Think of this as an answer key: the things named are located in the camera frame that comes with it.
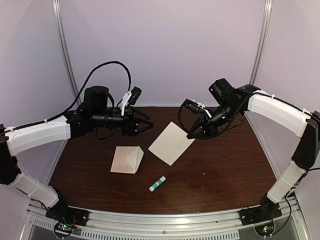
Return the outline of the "cream letter paper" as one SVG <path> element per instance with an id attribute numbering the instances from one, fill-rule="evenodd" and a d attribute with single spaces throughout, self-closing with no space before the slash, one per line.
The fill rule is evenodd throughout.
<path id="1" fill-rule="evenodd" d="M 188 139 L 187 133 L 171 121 L 148 150 L 160 160 L 172 166 L 194 141 L 195 139 Z"/>

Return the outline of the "beige envelope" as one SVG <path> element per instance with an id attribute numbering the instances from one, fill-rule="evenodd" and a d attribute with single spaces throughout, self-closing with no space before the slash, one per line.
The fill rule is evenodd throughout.
<path id="1" fill-rule="evenodd" d="M 115 148 L 110 172 L 135 174 L 143 159 L 144 151 L 140 146 L 117 146 Z"/>

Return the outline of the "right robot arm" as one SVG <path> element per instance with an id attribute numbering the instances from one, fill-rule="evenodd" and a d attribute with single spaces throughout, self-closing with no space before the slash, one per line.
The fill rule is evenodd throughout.
<path id="1" fill-rule="evenodd" d="M 312 80 L 257 78 L 255 84 L 268 94 L 297 107 L 320 111 L 319 83 Z M 207 88 L 213 81 L 189 83 L 185 98 L 217 104 Z M 214 212 L 257 205 L 276 177 L 289 165 L 299 139 L 264 116 L 250 113 L 254 124 L 244 119 L 236 127 L 212 140 L 195 140 L 186 181 L 192 204 L 187 211 Z M 295 195 L 303 212 L 320 211 L 320 170 L 311 171 L 298 185 Z"/>

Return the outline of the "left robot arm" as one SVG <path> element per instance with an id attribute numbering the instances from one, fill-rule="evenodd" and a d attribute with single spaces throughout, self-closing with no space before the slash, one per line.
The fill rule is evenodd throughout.
<path id="1" fill-rule="evenodd" d="M 72 218 L 63 197 L 49 185 L 44 185 L 18 166 L 17 155 L 51 142 L 72 140 L 105 128 L 120 129 L 122 135 L 134 137 L 154 127 L 149 116 L 133 105 L 142 91 L 134 87 L 125 93 L 121 107 L 108 106 L 114 99 L 104 86 L 92 86 L 84 91 L 84 100 L 75 110 L 68 110 L 52 120 L 45 119 L 26 126 L 0 126 L 0 183 L 11 185 L 29 197 L 40 201 L 61 222 Z"/>

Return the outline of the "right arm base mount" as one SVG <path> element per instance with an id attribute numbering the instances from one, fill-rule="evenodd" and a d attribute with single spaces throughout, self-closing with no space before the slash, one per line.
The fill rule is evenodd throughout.
<path id="1" fill-rule="evenodd" d="M 282 211 L 279 203 L 274 203 L 266 195 L 260 200 L 260 205 L 243 207 L 238 212 L 241 224 L 243 226 L 257 224 L 265 221 L 271 221 L 274 218 L 281 217 Z"/>

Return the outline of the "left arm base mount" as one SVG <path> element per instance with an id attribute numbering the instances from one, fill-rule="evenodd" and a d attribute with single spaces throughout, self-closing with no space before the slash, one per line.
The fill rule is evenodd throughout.
<path id="1" fill-rule="evenodd" d="M 87 225 L 89 212 L 84 209 L 70 207 L 65 197 L 59 192 L 58 202 L 53 207 L 46 207 L 45 216 L 53 220 L 73 226 Z"/>

